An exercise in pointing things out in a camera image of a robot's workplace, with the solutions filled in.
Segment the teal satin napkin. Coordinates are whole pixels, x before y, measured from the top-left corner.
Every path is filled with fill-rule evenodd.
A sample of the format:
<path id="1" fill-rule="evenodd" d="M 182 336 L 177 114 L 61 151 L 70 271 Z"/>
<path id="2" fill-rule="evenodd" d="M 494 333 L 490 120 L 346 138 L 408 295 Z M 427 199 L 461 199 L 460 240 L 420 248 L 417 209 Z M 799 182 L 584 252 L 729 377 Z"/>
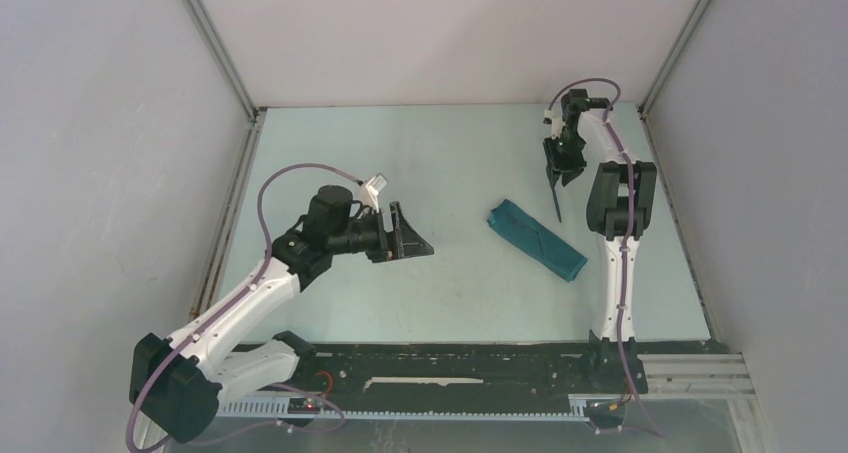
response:
<path id="1" fill-rule="evenodd" d="M 508 199 L 490 211 L 486 222 L 498 236 L 566 282 L 573 282 L 588 262 L 582 253 Z"/>

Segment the blue plastic knife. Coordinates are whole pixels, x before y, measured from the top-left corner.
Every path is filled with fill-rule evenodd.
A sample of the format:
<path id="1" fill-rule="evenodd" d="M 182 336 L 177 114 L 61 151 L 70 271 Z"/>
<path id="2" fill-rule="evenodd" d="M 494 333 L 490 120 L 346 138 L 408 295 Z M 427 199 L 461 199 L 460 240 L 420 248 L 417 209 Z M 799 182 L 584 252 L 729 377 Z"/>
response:
<path id="1" fill-rule="evenodd" d="M 556 170 L 548 170 L 546 172 L 546 176 L 547 176 L 550 192 L 551 192 L 551 195 L 552 195 L 552 200 L 553 200 L 556 218 L 557 218 L 557 221 L 559 223 L 561 223 L 562 222 L 562 213 L 561 213 L 561 207 L 560 207 L 560 203 L 559 203 L 558 193 L 557 193 L 557 190 L 556 190 L 556 188 L 557 188 L 557 186 L 560 182 L 560 174 Z"/>

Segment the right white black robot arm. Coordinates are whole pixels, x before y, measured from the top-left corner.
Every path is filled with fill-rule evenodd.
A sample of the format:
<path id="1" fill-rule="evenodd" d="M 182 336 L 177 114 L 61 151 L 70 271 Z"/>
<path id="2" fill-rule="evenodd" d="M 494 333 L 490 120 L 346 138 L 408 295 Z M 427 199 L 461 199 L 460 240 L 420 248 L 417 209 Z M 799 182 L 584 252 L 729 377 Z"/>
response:
<path id="1" fill-rule="evenodd" d="M 594 338 L 609 343 L 635 339 L 633 283 L 640 241 L 650 226 L 657 168 L 631 152 L 612 124 L 614 100 L 593 97 L 575 85 L 558 93 L 543 114 L 550 133 L 543 139 L 546 176 L 552 192 L 588 168 L 586 150 L 597 160 L 586 204 L 586 223 L 603 254 L 605 296 L 593 322 Z"/>

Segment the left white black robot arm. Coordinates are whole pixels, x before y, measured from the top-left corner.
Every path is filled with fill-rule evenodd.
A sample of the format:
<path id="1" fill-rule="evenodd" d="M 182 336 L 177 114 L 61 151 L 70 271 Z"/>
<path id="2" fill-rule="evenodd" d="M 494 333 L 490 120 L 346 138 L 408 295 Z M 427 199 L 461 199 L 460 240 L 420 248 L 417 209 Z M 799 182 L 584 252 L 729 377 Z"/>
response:
<path id="1" fill-rule="evenodd" d="M 375 264 L 431 256 L 433 246 L 408 223 L 399 202 L 391 227 L 373 201 L 326 185 L 234 290 L 198 318 L 161 338 L 143 337 L 133 352 L 126 439 L 131 450 L 141 416 L 167 438 L 187 443 L 203 433 L 220 407 L 276 383 L 304 389 L 316 376 L 315 347 L 291 331 L 246 352 L 240 342 L 273 310 L 326 273 L 338 255 L 364 254 Z"/>

